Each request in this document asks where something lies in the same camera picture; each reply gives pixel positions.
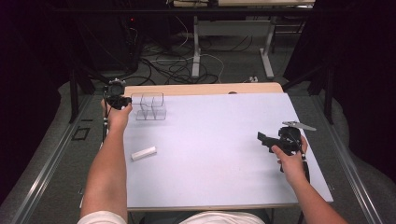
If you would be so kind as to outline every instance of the white board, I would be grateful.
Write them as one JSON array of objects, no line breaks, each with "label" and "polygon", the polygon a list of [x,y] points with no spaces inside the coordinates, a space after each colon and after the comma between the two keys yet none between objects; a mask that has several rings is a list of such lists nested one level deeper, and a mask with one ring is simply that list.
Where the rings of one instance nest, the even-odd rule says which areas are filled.
[{"label": "white board", "polygon": [[[135,120],[124,135],[128,208],[168,210],[297,204],[276,155],[257,132],[278,138],[282,121],[298,120],[286,93],[165,96],[165,120]],[[131,154],[156,147],[139,161]],[[312,150],[311,184],[332,195]]]}]

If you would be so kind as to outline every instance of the table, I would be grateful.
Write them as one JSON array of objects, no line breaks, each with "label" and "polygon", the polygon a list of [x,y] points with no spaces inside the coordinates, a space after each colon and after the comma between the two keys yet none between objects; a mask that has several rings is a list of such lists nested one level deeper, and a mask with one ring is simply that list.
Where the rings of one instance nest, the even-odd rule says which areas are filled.
[{"label": "table", "polygon": [[[312,5],[315,0],[219,0],[219,7],[279,7]],[[175,7],[207,7],[200,1],[174,1]],[[262,64],[267,78],[274,78],[274,72],[268,58],[268,51],[276,27],[276,17],[269,21],[198,21],[194,16],[194,58],[191,75],[199,76],[201,49],[199,35],[264,35],[265,45],[260,49]]]},{"label": "table", "polygon": [[[163,92],[168,114],[166,120],[135,120],[134,112],[130,115],[124,135],[129,211],[297,204],[276,156],[257,140],[258,131],[277,137],[281,120],[298,120],[289,96],[278,84],[127,87],[125,95],[142,91]],[[147,147],[156,147],[157,154],[131,160],[132,153]],[[308,150],[311,183],[332,202],[315,156]]]}]

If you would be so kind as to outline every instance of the white shirt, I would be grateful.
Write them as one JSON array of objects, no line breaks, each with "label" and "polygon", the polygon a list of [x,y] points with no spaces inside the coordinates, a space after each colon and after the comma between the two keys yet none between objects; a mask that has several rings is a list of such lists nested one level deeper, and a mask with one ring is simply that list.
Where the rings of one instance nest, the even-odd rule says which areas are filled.
[{"label": "white shirt", "polygon": [[[100,211],[88,214],[78,224],[126,224],[117,214]],[[258,217],[241,212],[203,212],[189,217],[180,224],[265,224]]]}]

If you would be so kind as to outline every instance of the metal frame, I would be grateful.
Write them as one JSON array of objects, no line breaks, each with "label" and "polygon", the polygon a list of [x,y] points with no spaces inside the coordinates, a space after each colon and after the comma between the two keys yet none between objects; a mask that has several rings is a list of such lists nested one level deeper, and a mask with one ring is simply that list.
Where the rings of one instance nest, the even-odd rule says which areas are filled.
[{"label": "metal frame", "polygon": [[268,58],[274,35],[276,17],[270,21],[198,21],[194,16],[194,63],[192,65],[192,77],[199,76],[199,62],[201,49],[199,48],[200,35],[264,35],[265,46],[260,49],[262,64],[264,65],[267,78],[273,79],[274,73]]},{"label": "metal frame", "polygon": [[57,8],[50,4],[46,7],[57,15],[90,15],[90,14],[112,14],[112,15],[134,15],[136,17],[155,16],[326,16],[338,15],[345,12],[340,9],[317,10],[313,8],[251,8],[251,7],[174,7],[174,8],[113,8],[113,9],[93,9],[93,8]]}]

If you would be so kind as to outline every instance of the desk leg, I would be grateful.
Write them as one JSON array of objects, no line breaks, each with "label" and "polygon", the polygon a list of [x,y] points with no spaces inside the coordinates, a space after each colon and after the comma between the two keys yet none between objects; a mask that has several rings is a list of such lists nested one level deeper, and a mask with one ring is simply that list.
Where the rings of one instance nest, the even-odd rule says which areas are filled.
[{"label": "desk leg", "polygon": [[192,64],[192,77],[199,76],[200,57],[201,50],[199,48],[198,18],[194,16],[194,60]]},{"label": "desk leg", "polygon": [[274,78],[274,72],[271,67],[270,59],[268,58],[268,51],[271,48],[271,41],[274,36],[275,25],[276,25],[276,17],[272,17],[270,26],[268,28],[268,35],[265,40],[265,47],[264,47],[264,49],[260,49],[260,54],[262,56],[262,64],[264,65],[264,70],[265,70],[265,75],[267,75],[267,78],[269,78],[269,79]]}]

